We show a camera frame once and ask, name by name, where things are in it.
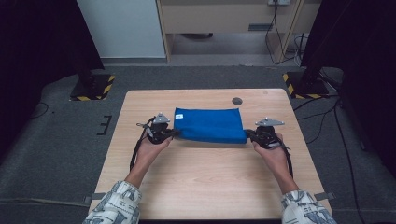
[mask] blue cloth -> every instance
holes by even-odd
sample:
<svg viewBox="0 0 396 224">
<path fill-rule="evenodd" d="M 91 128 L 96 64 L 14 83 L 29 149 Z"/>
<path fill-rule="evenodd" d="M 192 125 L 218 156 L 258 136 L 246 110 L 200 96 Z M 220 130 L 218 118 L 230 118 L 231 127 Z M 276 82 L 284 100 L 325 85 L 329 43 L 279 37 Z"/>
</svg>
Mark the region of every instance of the blue cloth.
<svg viewBox="0 0 396 224">
<path fill-rule="evenodd" d="M 239 109 L 176 108 L 174 129 L 179 137 L 200 142 L 245 144 L 247 135 Z"/>
</svg>

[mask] patterned sleeve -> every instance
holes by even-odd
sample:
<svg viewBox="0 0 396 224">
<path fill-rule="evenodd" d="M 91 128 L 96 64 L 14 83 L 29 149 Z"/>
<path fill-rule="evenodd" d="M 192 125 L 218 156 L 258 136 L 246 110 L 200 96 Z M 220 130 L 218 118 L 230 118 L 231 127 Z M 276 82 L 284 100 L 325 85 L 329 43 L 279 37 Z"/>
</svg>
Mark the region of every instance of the patterned sleeve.
<svg viewBox="0 0 396 224">
<path fill-rule="evenodd" d="M 329 211 L 303 190 L 295 190 L 283 195 L 282 223 L 295 224 L 336 224 Z"/>
<path fill-rule="evenodd" d="M 82 224 L 135 224 L 142 198 L 139 189 L 125 181 L 117 182 Z"/>
</svg>

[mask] gray carpet floor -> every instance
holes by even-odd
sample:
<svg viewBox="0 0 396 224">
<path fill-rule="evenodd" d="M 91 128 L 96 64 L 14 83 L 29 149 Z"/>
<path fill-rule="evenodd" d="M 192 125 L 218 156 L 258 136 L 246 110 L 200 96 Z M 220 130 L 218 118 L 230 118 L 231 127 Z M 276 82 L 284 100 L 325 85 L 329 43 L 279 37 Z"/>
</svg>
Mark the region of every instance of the gray carpet floor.
<svg viewBox="0 0 396 224">
<path fill-rule="evenodd" d="M 96 187 L 125 94 L 129 90 L 286 89 L 282 75 L 295 67 L 124 66 L 107 67 L 116 76 L 105 100 L 75 102 L 69 95 L 77 76 L 49 84 L 7 160 L 0 167 L 0 199 L 37 198 L 81 204 Z M 308 100 L 290 99 L 296 108 Z M 295 111 L 296 117 L 323 113 L 337 97 L 320 99 Z M 337 117 L 350 155 L 357 201 L 366 223 L 396 220 L 396 180 L 374 152 L 361 150 L 346 111 Z M 101 123 L 112 116 L 106 135 Z M 331 200 L 338 223 L 361 223 L 355 204 L 346 150 L 333 112 L 299 120 L 309 151 Z M 88 207 L 37 203 L 0 203 L 0 223 L 81 223 Z"/>
</svg>

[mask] human arm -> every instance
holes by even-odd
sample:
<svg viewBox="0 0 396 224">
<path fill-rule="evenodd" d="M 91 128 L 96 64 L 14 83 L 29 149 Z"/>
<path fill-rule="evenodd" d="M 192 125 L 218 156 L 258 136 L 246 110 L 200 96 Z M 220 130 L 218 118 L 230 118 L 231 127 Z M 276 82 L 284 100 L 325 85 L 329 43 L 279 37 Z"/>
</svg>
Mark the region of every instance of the human arm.
<svg viewBox="0 0 396 224">
<path fill-rule="evenodd" d="M 123 181 L 118 181 L 101 202 L 85 218 L 83 224 L 137 223 L 140 217 L 138 204 L 142 198 L 139 187 L 150 165 L 162 150 L 169 146 L 172 137 L 159 145 L 153 145 L 147 138 L 137 151 L 134 168 Z"/>
<path fill-rule="evenodd" d="M 282 134 L 278 133 L 277 137 L 283 141 Z M 309 192 L 299 189 L 289 173 L 287 158 L 281 146 L 264 149 L 256 142 L 252 142 L 252 145 L 273 173 L 283 194 L 282 223 L 336 223 L 329 211 L 314 200 Z"/>
</svg>

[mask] white wall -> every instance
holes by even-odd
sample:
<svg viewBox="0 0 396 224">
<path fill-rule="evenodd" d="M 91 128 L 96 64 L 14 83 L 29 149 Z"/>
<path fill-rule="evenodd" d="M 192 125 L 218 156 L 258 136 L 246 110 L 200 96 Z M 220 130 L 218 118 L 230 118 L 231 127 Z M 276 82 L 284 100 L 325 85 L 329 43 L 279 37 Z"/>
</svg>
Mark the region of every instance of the white wall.
<svg viewBox="0 0 396 224">
<path fill-rule="evenodd" d="M 101 58 L 165 58 L 155 0 L 78 0 Z"/>
</svg>

